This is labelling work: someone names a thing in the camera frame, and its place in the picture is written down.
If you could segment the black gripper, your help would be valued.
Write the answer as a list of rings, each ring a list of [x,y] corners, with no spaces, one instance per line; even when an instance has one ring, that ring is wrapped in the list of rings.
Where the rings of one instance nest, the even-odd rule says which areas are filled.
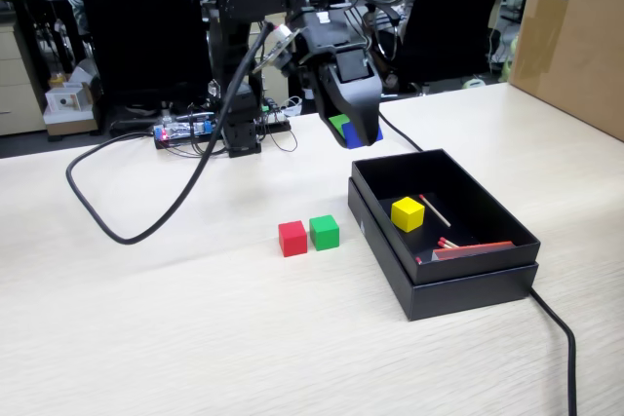
[[[314,83],[317,113],[335,141],[347,147],[342,126],[351,123],[365,146],[379,130],[381,80],[368,58],[367,43],[351,31],[345,11],[303,8],[287,15],[294,34],[287,46],[286,76]]]

